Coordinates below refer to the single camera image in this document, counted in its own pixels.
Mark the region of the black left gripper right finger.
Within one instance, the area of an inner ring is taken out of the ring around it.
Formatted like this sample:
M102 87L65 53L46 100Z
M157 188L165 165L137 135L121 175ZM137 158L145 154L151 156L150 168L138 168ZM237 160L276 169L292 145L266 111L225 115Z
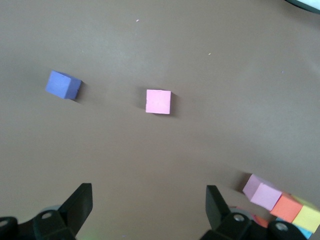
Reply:
M232 212L215 185L206 186L205 212L211 226L202 240L304 240L291 223L274 220L267 227L242 212Z

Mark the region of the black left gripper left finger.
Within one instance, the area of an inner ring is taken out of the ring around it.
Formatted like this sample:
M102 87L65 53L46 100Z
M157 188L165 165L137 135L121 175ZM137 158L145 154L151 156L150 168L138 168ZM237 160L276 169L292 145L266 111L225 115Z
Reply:
M93 209L91 183L82 183L58 208L47 208L19 224L13 216L0 218L2 240L75 240Z

